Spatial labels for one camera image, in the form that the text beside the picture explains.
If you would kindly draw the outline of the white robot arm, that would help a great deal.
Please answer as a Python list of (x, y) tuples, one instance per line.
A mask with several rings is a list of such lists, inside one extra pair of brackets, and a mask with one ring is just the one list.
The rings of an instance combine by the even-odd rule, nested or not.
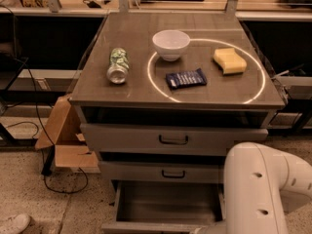
[(284, 210), (312, 199), (312, 166), (254, 142), (235, 145), (224, 166), (225, 220), (190, 234), (289, 234)]

